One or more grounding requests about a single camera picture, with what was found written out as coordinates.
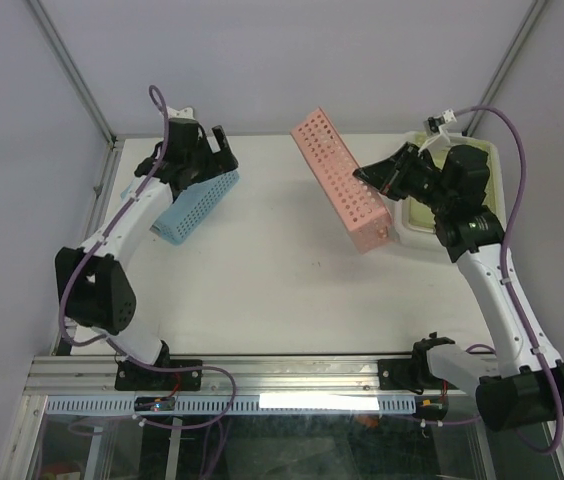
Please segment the pink plastic basket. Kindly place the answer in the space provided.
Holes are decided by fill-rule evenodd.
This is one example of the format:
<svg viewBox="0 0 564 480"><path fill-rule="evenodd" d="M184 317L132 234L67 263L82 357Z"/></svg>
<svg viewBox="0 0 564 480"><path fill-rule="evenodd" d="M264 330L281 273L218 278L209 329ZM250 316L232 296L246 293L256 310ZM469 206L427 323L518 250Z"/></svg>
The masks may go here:
<svg viewBox="0 0 564 480"><path fill-rule="evenodd" d="M358 162L324 110L308 114L291 136L358 252L387 244L392 216L379 194L353 176Z"/></svg>

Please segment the blue plastic basket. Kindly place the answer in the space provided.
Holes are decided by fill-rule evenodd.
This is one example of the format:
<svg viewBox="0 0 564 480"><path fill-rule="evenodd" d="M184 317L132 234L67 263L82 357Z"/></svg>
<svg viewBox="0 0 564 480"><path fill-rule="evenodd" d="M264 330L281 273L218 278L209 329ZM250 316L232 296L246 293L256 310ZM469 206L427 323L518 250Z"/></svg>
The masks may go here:
<svg viewBox="0 0 564 480"><path fill-rule="evenodd" d="M194 184L181 193L150 230L161 239L181 245L237 184L237 170Z"/></svg>

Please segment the large white plastic container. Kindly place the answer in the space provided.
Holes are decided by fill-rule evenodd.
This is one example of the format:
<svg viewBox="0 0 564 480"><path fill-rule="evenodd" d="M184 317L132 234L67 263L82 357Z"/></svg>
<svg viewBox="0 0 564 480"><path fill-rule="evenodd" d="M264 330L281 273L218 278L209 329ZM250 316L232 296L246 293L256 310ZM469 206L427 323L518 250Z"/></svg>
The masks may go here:
<svg viewBox="0 0 564 480"><path fill-rule="evenodd" d="M394 207L394 229L397 233L399 242L406 246L416 249L423 249L434 252L445 253L444 247L440 244L438 238L434 234L425 234L422 238L420 236L415 236L412 231L404 231L401 227L398 227L400 218L396 216L396 206L400 203L398 202Z"/></svg>

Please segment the small white plastic basket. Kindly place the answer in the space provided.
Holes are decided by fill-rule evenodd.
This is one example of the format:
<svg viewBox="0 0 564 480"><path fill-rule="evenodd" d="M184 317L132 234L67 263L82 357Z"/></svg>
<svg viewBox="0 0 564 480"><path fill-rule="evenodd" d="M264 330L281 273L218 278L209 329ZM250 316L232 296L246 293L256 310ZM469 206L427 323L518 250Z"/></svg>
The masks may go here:
<svg viewBox="0 0 564 480"><path fill-rule="evenodd" d="M498 182L497 182L496 192L498 193L498 197L499 197L498 206L500 208L500 214L499 215L496 215L495 213L494 214L498 217L498 219L500 220L500 222L502 224L505 224L506 223L505 202L504 202L504 194L503 194L503 186L502 186L501 166L500 166L499 153L498 153L497 147L496 147L496 159L498 160L498 167L497 167L497 170L496 170L496 173L498 174ZM406 200L400 202L396 206L396 216L400 218L398 227L401 227L404 231L412 231L415 236L420 236L420 238L422 238L423 235L425 235L425 234L433 235L434 234L434 228L433 228L432 232L429 232L427 230L425 230L425 231L414 230L410 227L410 225L408 224L408 221L407 221L407 215L408 215L407 207L408 207L408 200L409 199L406 199Z"/></svg>

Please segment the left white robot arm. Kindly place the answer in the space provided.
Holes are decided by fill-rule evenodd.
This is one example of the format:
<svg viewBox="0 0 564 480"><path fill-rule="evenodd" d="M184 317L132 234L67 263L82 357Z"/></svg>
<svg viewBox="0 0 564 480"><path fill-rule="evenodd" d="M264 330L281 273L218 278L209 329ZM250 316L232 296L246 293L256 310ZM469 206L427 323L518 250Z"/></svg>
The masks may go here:
<svg viewBox="0 0 564 480"><path fill-rule="evenodd" d="M172 118L166 139L135 169L111 219L79 247L55 257L59 322L72 320L122 356L121 390L196 391L201 364L177 361L137 317L126 269L149 233L182 244L237 183L238 161L221 126Z"/></svg>

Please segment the green plastic basket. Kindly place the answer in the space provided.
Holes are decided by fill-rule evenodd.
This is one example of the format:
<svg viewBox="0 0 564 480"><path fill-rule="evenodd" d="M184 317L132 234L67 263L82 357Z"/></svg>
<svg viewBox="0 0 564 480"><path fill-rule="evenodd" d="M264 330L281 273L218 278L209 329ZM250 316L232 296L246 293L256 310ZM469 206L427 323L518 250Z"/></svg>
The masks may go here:
<svg viewBox="0 0 564 480"><path fill-rule="evenodd" d="M498 160L496 159L496 147L492 143L471 137L452 136L450 145L444 146L432 153L433 163L436 167L442 169L449 150L454 146L464 144L475 147L487 154L487 167L490 170L490 178L486 185L486 194L483 204L486 205L493 213L499 215L499 197L496 192L498 182L498 174L496 173ZM426 205L416 200L409 199L407 210L407 221L412 229L421 231L427 230L429 232L433 231L434 216Z"/></svg>

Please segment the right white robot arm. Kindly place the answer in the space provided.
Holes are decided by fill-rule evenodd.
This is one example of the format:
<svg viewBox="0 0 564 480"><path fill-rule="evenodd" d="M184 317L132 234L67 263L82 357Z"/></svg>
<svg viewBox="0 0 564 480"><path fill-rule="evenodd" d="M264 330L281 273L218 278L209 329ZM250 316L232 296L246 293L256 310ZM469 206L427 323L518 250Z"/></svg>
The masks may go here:
<svg viewBox="0 0 564 480"><path fill-rule="evenodd" d="M353 175L391 200L412 198L430 208L436 236L469 284L495 349L496 359L489 362L447 337L431 335L414 344L396 382L421 391L447 381L475 399L493 431L545 422L561 430L564 360L519 285L500 220L484 203L487 153L453 146L437 167L428 151L405 143Z"/></svg>

